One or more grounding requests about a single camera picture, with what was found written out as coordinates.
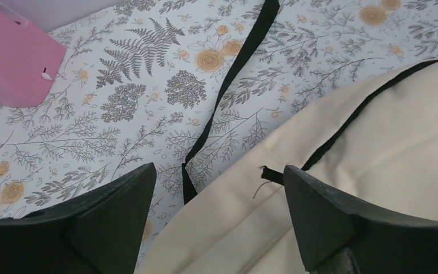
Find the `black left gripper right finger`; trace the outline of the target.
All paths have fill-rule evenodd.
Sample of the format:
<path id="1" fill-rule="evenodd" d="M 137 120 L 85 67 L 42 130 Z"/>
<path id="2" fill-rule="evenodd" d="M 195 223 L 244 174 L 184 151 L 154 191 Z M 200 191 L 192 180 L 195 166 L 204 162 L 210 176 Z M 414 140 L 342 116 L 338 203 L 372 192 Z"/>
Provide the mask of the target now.
<path id="1" fill-rule="evenodd" d="M 307 272 L 438 273 L 438 221 L 371 204 L 295 166 L 283 182 Z"/>

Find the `beige canvas backpack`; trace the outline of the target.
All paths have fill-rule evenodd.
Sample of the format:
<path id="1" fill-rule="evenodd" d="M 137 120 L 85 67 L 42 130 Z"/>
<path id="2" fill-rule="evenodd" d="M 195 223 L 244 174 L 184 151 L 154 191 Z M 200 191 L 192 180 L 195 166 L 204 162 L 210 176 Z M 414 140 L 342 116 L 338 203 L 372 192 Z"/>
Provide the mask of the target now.
<path id="1" fill-rule="evenodd" d="M 251 65 L 292 68 L 275 130 L 153 241 L 139 273 L 304 273 L 283 187 L 261 166 L 302 167 L 376 89 L 402 72 L 310 169 L 368 202 L 438 220 L 438 1 L 284 4 Z"/>

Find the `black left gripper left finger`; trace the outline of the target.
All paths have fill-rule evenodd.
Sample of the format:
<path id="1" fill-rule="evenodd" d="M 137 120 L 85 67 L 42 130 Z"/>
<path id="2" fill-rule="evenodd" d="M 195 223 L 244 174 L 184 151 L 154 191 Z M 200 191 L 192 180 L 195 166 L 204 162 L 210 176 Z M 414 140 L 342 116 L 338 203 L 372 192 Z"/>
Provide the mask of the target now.
<path id="1" fill-rule="evenodd" d="M 133 273 L 156 183 L 153 163 L 85 194 L 0 219 L 0 273 Z"/>

